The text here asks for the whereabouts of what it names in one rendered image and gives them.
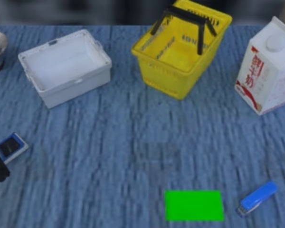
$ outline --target white basket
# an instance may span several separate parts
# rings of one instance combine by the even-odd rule
[[[111,80],[111,59],[85,29],[22,52],[18,57],[48,108]]]

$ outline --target container handle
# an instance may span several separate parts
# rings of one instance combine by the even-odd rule
[[[210,33],[213,36],[216,36],[217,33],[212,26],[210,20],[208,18],[201,17],[184,9],[180,9],[175,6],[169,6],[164,13],[162,14],[161,18],[156,22],[155,26],[151,30],[151,35],[155,35],[158,28],[160,27],[162,21],[165,19],[166,16],[174,16],[178,17],[181,20],[196,24],[199,27],[199,37],[198,37],[198,55],[203,54],[203,46],[204,46],[204,31],[205,25],[208,27]]]

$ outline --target dark background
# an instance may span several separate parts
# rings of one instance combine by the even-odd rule
[[[285,0],[195,0],[233,16],[236,24],[263,24]],[[0,24],[153,24],[174,0],[0,0]]]

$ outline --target yellow basket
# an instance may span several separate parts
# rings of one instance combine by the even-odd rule
[[[232,18],[190,0],[178,0],[132,47],[142,78],[183,99],[213,60]]]

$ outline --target milk carton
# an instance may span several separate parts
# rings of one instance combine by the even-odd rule
[[[258,115],[285,105],[285,24],[277,17],[250,40],[235,89]]]

